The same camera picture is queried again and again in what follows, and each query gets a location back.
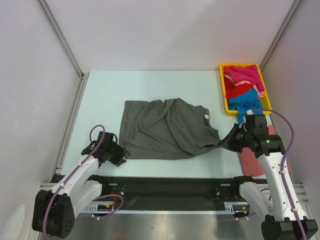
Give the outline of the dark grey t-shirt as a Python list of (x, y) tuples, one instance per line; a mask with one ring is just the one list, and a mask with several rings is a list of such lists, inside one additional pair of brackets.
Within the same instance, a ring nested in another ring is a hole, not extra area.
[(201, 105), (181, 98), (125, 102), (119, 144), (126, 159), (190, 159), (218, 148), (220, 141), (209, 110)]

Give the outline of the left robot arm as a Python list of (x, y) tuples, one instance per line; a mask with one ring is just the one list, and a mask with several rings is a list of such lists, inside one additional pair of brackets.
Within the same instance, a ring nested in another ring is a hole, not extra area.
[(97, 175), (105, 162), (115, 166), (125, 163), (126, 151), (118, 144), (115, 134), (100, 131), (96, 140), (85, 147), (73, 169), (49, 190), (41, 189), (35, 196), (32, 229), (47, 237), (66, 238), (76, 218), (91, 202), (102, 207), (91, 217), (96, 220), (114, 214), (124, 204), (121, 193), (112, 191), (109, 179)]

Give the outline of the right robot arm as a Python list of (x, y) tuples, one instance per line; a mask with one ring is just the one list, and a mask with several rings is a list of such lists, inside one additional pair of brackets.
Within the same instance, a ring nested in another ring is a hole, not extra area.
[(266, 116), (258, 110), (248, 110), (242, 124), (234, 124), (218, 145), (240, 153), (249, 148), (261, 164), (271, 198), (265, 197), (250, 176), (235, 177), (231, 196), (245, 199), (261, 219), (265, 240), (309, 240), (318, 231), (316, 220), (308, 218), (293, 186), (285, 147), (279, 135), (270, 134)]

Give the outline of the folded dusty red t-shirt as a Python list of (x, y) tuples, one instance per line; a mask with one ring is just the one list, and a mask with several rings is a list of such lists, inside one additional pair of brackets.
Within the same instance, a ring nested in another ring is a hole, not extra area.
[(244, 147), (241, 153), (238, 153), (239, 162), (242, 172), (245, 176), (253, 178), (263, 178), (265, 175), (264, 169), (259, 160), (255, 157), (255, 153), (249, 148)]

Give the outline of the blue t-shirt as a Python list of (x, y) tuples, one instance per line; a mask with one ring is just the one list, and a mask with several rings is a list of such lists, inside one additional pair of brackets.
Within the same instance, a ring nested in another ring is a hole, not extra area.
[(262, 108), (263, 105), (261, 100), (258, 98), (258, 93), (253, 88), (249, 89), (245, 93), (231, 98), (228, 101), (228, 109), (238, 111), (238, 124), (242, 124), (244, 122), (244, 116), (248, 110), (258, 110)]

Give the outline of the yellow plastic bin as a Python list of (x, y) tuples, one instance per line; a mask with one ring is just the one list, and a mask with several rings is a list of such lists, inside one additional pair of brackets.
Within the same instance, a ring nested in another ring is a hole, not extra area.
[(262, 106), (265, 109), (272, 109), (271, 103), (270, 103), (270, 99), (268, 96), (268, 92), (265, 86), (265, 82), (263, 79), (263, 75), (262, 75), (262, 71), (260, 68), (260, 65), (257, 63), (236, 63), (236, 62), (221, 62), (219, 64), (219, 77), (220, 77), (220, 84), (221, 84), (221, 91), (222, 91), (222, 102), (223, 102), (223, 109), (224, 112), (227, 116), (237, 116), (238, 115), (238, 111), (237, 110), (231, 110), (228, 107), (228, 101), (226, 98), (226, 87), (225, 87), (225, 82), (224, 82), (224, 67), (229, 67), (229, 66), (235, 66), (235, 67), (248, 67), (251, 65), (255, 65), (257, 68), (257, 72), (259, 73), (259, 77), (261, 80), (262, 85), (264, 86), (264, 97), (259, 97)]

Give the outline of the magenta pink t-shirt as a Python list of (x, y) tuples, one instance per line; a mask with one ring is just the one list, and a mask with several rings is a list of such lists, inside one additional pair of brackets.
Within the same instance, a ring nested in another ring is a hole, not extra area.
[(250, 83), (257, 91), (260, 98), (265, 96), (265, 86), (260, 76), (260, 71), (255, 64), (249, 66), (224, 66), (224, 76), (231, 80), (236, 86)]

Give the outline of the right aluminium frame post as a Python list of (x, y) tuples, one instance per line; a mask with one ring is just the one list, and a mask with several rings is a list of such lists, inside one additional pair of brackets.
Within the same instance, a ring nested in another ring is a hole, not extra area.
[(261, 71), (264, 70), (264, 68), (267, 66), (272, 54), (276, 50), (278, 44), (280, 43), (282, 37), (284, 36), (287, 28), (289, 27), (290, 23), (292, 22), (293, 18), (295, 17), (298, 9), (300, 8), (301, 4), (303, 3), (303, 0), (294, 0), (286, 13), (282, 23), (279, 26), (278, 31), (276, 32), (268, 50), (266, 51), (261, 63), (260, 63), (260, 69)]

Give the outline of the aluminium frame post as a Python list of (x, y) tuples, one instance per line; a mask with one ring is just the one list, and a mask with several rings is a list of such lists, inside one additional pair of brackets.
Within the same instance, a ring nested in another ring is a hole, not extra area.
[(276, 32), (268, 50), (266, 51), (261, 63), (260, 63), (260, 69), (261, 71), (264, 70), (264, 68), (267, 66), (272, 54), (276, 50), (278, 44), (280, 43), (282, 37), (284, 36), (287, 28), (289, 27), (290, 23), (292, 22), (293, 18), (295, 17), (298, 9), (300, 8), (301, 4), (303, 3), (303, 0), (294, 0), (286, 13), (282, 23), (279, 26), (278, 31)]
[(52, 10), (50, 9), (49, 4), (46, 0), (36, 0), (37, 4), (40, 7), (40, 10), (42, 11), (44, 17), (46, 18), (49, 26), (51, 27), (51, 30), (55, 37), (57, 38), (62, 50), (64, 51), (67, 59), (69, 60), (73, 70), (77, 74), (77, 76), (82, 79), (84, 76), (83, 71), (81, 70), (81, 67), (78, 63), (78, 61), (75, 58), (75, 55), (68, 44), (67, 39), (65, 38)]

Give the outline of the left aluminium frame post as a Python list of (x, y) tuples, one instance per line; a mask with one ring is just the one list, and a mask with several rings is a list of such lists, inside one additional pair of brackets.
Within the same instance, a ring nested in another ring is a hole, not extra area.
[(67, 39), (65, 38), (52, 10), (50, 9), (49, 4), (46, 0), (36, 0), (37, 4), (40, 7), (40, 10), (42, 11), (44, 17), (46, 18), (49, 26), (51, 27), (51, 30), (55, 37), (57, 38), (62, 50), (64, 51), (67, 59), (69, 60), (73, 70), (77, 74), (77, 76), (82, 79), (84, 76), (83, 71), (81, 70), (81, 67), (78, 63), (78, 61), (75, 58), (75, 55), (68, 44)]

